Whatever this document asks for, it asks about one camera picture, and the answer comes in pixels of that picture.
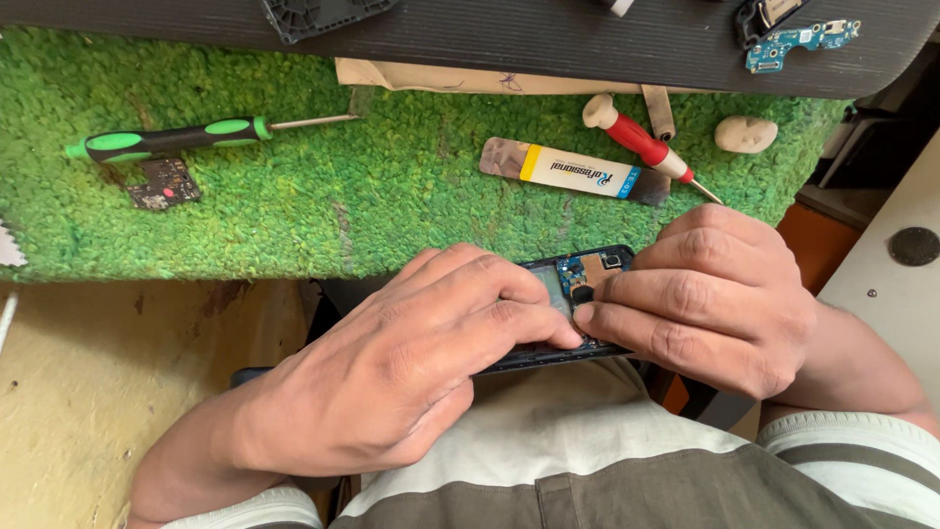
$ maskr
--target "screwdriver shaft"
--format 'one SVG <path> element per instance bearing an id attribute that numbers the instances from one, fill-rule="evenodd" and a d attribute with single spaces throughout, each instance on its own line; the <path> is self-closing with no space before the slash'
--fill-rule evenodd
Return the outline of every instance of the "screwdriver shaft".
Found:
<path id="1" fill-rule="evenodd" d="M 709 191 L 708 189 L 706 189 L 704 185 L 699 184 L 699 183 L 698 183 L 698 180 L 693 180 L 692 182 L 689 182 L 689 184 L 692 184 L 692 185 L 694 185 L 695 187 L 697 187 L 699 191 L 701 191 L 702 193 L 705 193 L 705 196 L 708 197 L 708 198 L 710 198 L 710 199 L 712 199 L 712 201 L 715 201 L 715 202 L 717 202 L 717 203 L 719 203 L 719 204 L 721 204 L 721 205 L 725 205 L 725 203 L 722 202 L 721 199 L 719 199 L 718 197 L 716 197 L 713 192 L 711 192 L 711 191 Z"/>
<path id="2" fill-rule="evenodd" d="M 268 128 L 273 131 L 281 129 L 292 129 L 294 127 L 306 127 L 307 125 L 322 125 L 324 123 L 333 123 L 335 121 L 348 121 L 359 118 L 355 114 L 343 114 L 342 116 L 330 116 L 329 118 L 316 118 L 313 120 L 287 121 L 285 123 L 272 123 Z"/>

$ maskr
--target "smartphone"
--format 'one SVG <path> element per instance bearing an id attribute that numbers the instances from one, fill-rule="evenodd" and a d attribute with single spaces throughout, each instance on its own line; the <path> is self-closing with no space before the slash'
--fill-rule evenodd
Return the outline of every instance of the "smartphone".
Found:
<path id="1" fill-rule="evenodd" d="M 574 329 L 580 332 L 572 321 L 574 309 L 582 303 L 592 301 L 594 287 L 602 281 L 629 270 L 633 259 L 634 251 L 630 247 L 615 245 L 519 263 L 519 266 L 527 268 L 545 283 L 552 306 L 564 314 Z M 625 355 L 631 352 L 619 345 L 592 338 L 583 332 L 582 337 L 584 342 L 580 347 L 567 350 L 556 349 L 546 343 L 516 345 L 505 357 L 478 375 Z"/>

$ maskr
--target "shirt sleeve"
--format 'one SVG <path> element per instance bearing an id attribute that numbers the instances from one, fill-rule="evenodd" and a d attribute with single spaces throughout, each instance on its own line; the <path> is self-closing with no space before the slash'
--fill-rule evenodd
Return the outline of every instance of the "shirt sleeve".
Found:
<path id="1" fill-rule="evenodd" d="M 163 529 L 323 529 L 317 507 L 295 487 L 267 489 L 240 504 L 183 518 Z"/>
<path id="2" fill-rule="evenodd" d="M 756 443 L 879 525 L 940 528 L 940 441 L 916 425 L 805 411 L 765 426 Z"/>

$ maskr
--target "green mat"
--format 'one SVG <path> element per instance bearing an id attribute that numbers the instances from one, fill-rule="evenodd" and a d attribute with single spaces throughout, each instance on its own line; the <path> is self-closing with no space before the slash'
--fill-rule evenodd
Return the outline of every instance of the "green mat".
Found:
<path id="1" fill-rule="evenodd" d="M 0 40 L 0 218 L 29 264 L 0 281 L 353 277 L 395 270 L 425 247 L 470 241 L 514 261 L 626 243 L 639 249 L 703 202 L 690 186 L 652 207 L 483 175 L 490 136 L 626 163 L 586 129 L 587 96 L 379 89 L 367 120 L 283 131 L 240 148 L 184 152 L 204 197 L 164 212 L 132 207 L 133 164 L 71 161 L 92 133 L 240 115 L 341 114 L 351 89 L 331 59 L 8 27 Z M 776 224 L 844 102 L 674 95 L 670 144 L 728 205 Z M 639 96 L 620 110 L 646 120 Z M 718 150 L 730 115 L 775 121 L 758 155 Z"/>

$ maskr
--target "man's right hand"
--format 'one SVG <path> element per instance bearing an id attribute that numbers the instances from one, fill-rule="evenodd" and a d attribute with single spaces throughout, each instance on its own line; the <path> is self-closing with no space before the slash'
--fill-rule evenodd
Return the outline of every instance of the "man's right hand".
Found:
<path id="1" fill-rule="evenodd" d="M 574 320 L 640 359 L 763 399 L 803 366 L 818 306 L 773 228 L 706 204 L 663 228 Z"/>
<path id="2" fill-rule="evenodd" d="M 470 376 L 517 344 L 581 344 L 532 273 L 429 249 L 318 341 L 233 393 L 239 468 L 324 476 L 415 463 L 467 410 Z"/>

